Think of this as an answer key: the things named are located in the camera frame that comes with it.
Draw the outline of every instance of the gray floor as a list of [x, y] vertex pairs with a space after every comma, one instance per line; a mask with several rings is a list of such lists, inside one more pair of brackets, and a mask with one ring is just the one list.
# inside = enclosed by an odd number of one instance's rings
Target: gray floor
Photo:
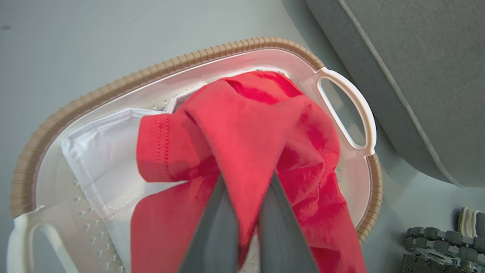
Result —
[[[12, 172], [31, 133], [70, 100], [154, 63], [212, 45], [282, 36], [310, 48], [349, 76], [302, 0], [0, 0], [0, 271], [13, 222]], [[485, 211], [485, 189], [459, 189], [419, 173], [379, 132], [384, 175], [378, 223], [363, 245], [369, 272], [397, 272], [402, 232], [452, 229], [452, 211]], [[36, 237], [37, 272], [62, 272]]]

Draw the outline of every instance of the gray cushion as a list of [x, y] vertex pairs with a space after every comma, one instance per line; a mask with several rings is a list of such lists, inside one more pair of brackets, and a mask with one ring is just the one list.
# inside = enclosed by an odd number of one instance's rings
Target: gray cushion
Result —
[[396, 150], [418, 170], [485, 187], [485, 5], [307, 0]]

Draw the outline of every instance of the red cloth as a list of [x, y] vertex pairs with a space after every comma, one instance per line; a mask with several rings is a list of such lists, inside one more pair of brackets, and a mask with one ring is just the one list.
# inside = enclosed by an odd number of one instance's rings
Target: red cloth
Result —
[[275, 169], [320, 271], [365, 272], [334, 172], [339, 155], [330, 118], [273, 72], [218, 80], [172, 115], [143, 117], [140, 174], [148, 182], [189, 182], [136, 206], [132, 272], [177, 272], [219, 172], [239, 219], [243, 262]]

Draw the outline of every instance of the basket handle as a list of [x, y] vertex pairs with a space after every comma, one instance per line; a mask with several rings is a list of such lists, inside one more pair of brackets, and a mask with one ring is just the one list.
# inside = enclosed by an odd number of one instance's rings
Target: basket handle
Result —
[[35, 273], [32, 242], [36, 229], [46, 235], [66, 272], [79, 273], [57, 230], [42, 220], [42, 214], [48, 210], [49, 208], [40, 206], [14, 219], [14, 230], [8, 239], [7, 273]]
[[[337, 85], [340, 89], [342, 89], [343, 92], [350, 98], [354, 106], [356, 107], [360, 118], [362, 120], [362, 124], [364, 125], [364, 131], [365, 131], [365, 144], [364, 146], [360, 146], [355, 144], [355, 142], [352, 140], [352, 137], [350, 137], [347, 129], [343, 126], [342, 122], [340, 121], [340, 118], [338, 117], [337, 113], [335, 112], [335, 109], [333, 108], [332, 104], [330, 103], [330, 100], [328, 97], [325, 95], [325, 92], [323, 91], [320, 81], [321, 79], [328, 79], [332, 81], [335, 85]], [[364, 96], [360, 91], [357, 89], [357, 87], [351, 83], [347, 78], [344, 76], [340, 75], [339, 73], [330, 70], [326, 67], [321, 68], [318, 70], [313, 77], [311, 77], [311, 80], [315, 82], [316, 80], [316, 85], [317, 88], [320, 92], [320, 95], [323, 98], [323, 101], [325, 102], [327, 108], [330, 111], [330, 114], [332, 115], [334, 121], [336, 122], [337, 126], [340, 128], [340, 130], [343, 132], [345, 135], [347, 141], [352, 145], [354, 148], [358, 150], [362, 150], [365, 153], [365, 156], [373, 155], [375, 154], [375, 144], [377, 141], [377, 130], [375, 127], [375, 120], [374, 116], [372, 114], [371, 108], [369, 107], [369, 104], [367, 104], [367, 101], [365, 100]]]

